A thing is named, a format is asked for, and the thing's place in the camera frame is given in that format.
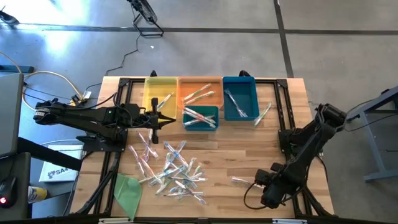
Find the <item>desk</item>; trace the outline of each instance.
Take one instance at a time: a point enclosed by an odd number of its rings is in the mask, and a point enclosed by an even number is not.
[[[117,91],[119,79],[120,77],[104,77],[99,93],[99,102]],[[290,78],[287,81],[295,124],[297,127],[304,127],[312,120],[304,81],[301,78]],[[141,106],[143,92],[144,84],[135,83],[132,89],[131,103]],[[123,94],[122,102],[124,102],[125,96],[126,93]],[[223,111],[220,111],[220,126],[216,132],[188,132],[182,126],[182,113],[178,109],[177,121],[164,126],[158,132],[160,144],[153,144],[152,147],[156,148],[160,159],[155,161],[150,158],[149,165],[154,171],[161,170],[167,153],[162,144],[163,141],[168,141],[173,147],[176,147],[180,141],[187,140],[182,156],[186,160],[196,157],[197,162],[204,164],[203,170],[208,180],[200,182],[197,189],[204,192],[204,199],[208,205],[201,205],[191,197],[185,197],[181,201],[175,198],[156,197],[154,194],[157,187],[149,187],[144,184],[136,217],[293,218],[291,201],[287,202],[285,207],[280,206],[273,210],[246,208],[243,204],[243,194],[247,186],[231,182],[231,176],[253,181],[254,174],[258,169],[269,170],[273,162],[285,163],[277,138],[279,119],[274,88],[266,84],[257,84],[257,97],[260,110],[263,110],[270,101],[272,107],[256,129],[253,128],[252,121],[225,121]],[[113,106],[113,102],[109,101],[103,106]],[[282,106],[285,109],[284,100],[282,100]],[[287,128],[289,128],[287,117],[285,120]],[[132,144],[141,153],[144,150],[144,145],[135,133],[137,130],[146,136],[148,134],[146,129],[130,129],[127,144]],[[84,160],[71,212],[81,208],[98,186],[103,157],[104,153],[95,152]],[[135,158],[129,151],[122,153],[119,172],[141,179]],[[318,160],[312,162],[308,187],[324,208],[333,213],[325,173]],[[105,189],[104,193],[104,195],[108,195],[108,189]],[[260,190],[251,190],[248,194],[248,204],[253,207],[260,206],[261,195]],[[106,198],[107,196],[103,197],[101,208],[104,208]],[[113,204],[112,216],[126,216],[117,202]]]

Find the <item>white cable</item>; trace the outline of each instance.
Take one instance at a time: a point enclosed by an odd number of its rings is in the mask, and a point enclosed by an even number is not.
[[[3,52],[0,52],[0,54],[2,54],[3,56],[5,56],[6,58],[8,58],[8,59],[15,65],[15,67],[17,67],[18,72],[19,72],[19,73],[22,73],[21,68],[19,68],[19,66],[17,65],[17,63],[15,63],[15,61],[13,61],[13,59],[11,59],[10,57],[8,57],[8,56],[7,56],[5,53],[3,53]],[[27,78],[31,77],[32,75],[36,75],[36,74],[39,74],[39,73],[48,73],[48,74],[56,75],[56,76],[58,76],[58,77],[63,78],[64,80],[66,80],[66,81],[69,83],[69,85],[72,86],[72,88],[75,90],[75,92],[79,95],[79,98],[83,98],[83,95],[77,90],[77,88],[74,86],[74,84],[73,84],[71,81],[69,81],[69,79],[67,79],[67,78],[64,77],[63,75],[58,74],[58,73],[56,73],[56,72],[50,72],[50,71],[37,71],[37,72],[30,73],[30,74],[26,75],[26,76],[24,77],[24,80],[26,80]],[[25,103],[25,105],[26,105],[28,108],[30,108],[30,109],[32,109],[32,110],[35,111],[35,109],[34,109],[33,107],[31,107],[31,106],[26,102],[25,94],[24,94],[24,93],[25,93],[25,90],[26,90],[26,89],[23,89],[23,91],[22,91],[22,101]]]
[[[65,142],[65,141],[79,141],[77,139],[64,139],[64,140],[55,140],[55,141],[49,141],[49,142],[45,142],[40,144],[41,146],[44,146],[46,144],[51,144],[51,143],[56,143],[56,142]]]

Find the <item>orange bin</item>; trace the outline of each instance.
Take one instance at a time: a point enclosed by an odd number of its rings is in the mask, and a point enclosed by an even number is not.
[[[223,78],[222,77],[179,77],[177,82],[177,105],[179,108],[184,107],[183,99],[189,94],[201,89],[205,85],[211,83],[211,86],[205,90],[202,90],[197,95],[190,98],[190,100],[214,91],[215,93],[199,99],[189,105],[205,105],[205,106],[217,106],[219,109],[224,104],[223,94]]]

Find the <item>computer mouse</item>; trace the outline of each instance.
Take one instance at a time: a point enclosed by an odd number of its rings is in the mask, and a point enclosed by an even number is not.
[[[0,182],[0,207],[9,208],[17,201],[17,178],[10,176]]]

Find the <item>yellow bin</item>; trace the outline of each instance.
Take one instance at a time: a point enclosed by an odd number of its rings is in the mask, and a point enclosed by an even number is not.
[[[177,117],[177,77],[148,77],[144,84],[142,105],[147,111],[152,111],[152,98],[158,98],[158,104],[170,93],[173,95],[160,109],[163,115],[169,118]]]

